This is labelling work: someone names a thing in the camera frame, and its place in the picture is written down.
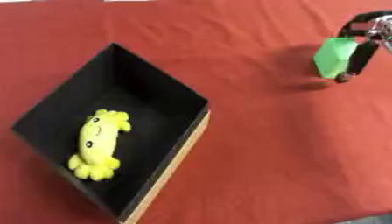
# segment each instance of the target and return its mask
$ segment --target black box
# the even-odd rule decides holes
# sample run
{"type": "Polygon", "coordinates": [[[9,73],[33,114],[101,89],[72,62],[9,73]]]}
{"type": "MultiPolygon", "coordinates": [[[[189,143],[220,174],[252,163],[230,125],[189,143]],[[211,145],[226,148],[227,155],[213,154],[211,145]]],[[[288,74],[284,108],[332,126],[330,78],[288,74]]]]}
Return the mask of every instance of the black box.
{"type": "Polygon", "coordinates": [[[208,101],[112,44],[13,127],[32,148],[118,221],[135,223],[207,126],[208,101]],[[126,111],[133,129],[117,140],[122,166],[110,180],[80,180],[67,169],[86,117],[126,111]]]}

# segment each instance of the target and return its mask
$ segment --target yellow plush toy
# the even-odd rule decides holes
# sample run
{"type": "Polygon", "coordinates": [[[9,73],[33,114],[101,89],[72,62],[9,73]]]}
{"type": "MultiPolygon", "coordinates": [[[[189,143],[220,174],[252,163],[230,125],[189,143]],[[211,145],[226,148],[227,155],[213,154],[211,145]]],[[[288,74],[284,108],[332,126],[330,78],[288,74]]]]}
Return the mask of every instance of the yellow plush toy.
{"type": "Polygon", "coordinates": [[[120,160],[113,157],[119,130],[130,131],[126,112],[98,109],[87,118],[80,130],[79,154],[68,161],[69,169],[79,179],[100,181],[110,179],[120,167],[120,160]]]}

